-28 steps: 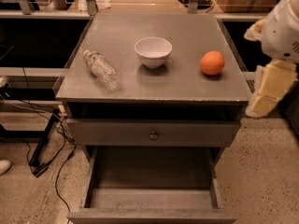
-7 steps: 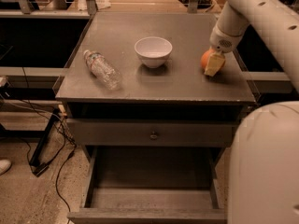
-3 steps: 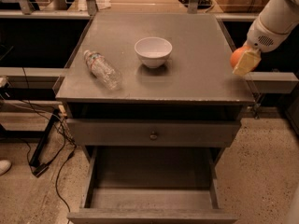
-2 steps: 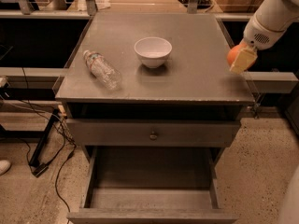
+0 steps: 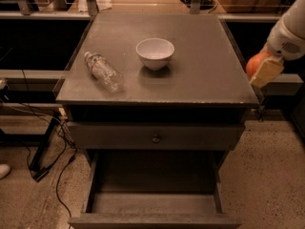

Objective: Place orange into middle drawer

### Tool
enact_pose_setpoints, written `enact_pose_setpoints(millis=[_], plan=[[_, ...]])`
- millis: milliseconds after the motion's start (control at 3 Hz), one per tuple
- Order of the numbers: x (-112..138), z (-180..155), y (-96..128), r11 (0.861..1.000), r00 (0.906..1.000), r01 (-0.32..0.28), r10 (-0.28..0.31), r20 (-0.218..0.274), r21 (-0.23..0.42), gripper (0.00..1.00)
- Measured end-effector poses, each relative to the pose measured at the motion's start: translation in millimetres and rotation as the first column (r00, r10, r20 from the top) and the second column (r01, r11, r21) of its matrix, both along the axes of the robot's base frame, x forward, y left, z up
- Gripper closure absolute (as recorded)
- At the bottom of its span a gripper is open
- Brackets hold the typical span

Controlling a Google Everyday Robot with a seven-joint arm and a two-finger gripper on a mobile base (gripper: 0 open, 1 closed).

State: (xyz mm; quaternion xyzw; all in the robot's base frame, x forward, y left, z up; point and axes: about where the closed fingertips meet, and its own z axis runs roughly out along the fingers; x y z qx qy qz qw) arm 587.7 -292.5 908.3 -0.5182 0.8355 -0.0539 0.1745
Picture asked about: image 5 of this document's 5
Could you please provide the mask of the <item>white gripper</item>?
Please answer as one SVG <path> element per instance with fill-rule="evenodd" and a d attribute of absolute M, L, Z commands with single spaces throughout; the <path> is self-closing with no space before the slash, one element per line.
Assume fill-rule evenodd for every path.
<path fill-rule="evenodd" d="M 292 61 L 305 55 L 305 19 L 292 16 L 280 18 L 271 29 L 264 50 L 270 56 L 262 61 L 255 74 L 249 78 L 250 83 L 257 88 L 263 88 L 282 73 L 283 59 Z"/>

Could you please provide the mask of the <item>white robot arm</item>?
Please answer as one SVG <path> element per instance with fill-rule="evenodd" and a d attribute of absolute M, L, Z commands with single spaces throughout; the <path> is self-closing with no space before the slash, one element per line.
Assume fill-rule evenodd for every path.
<path fill-rule="evenodd" d="M 305 0 L 295 0 L 271 29 L 262 50 L 246 65 L 250 83 L 262 88 L 284 70 L 284 62 L 305 55 Z"/>

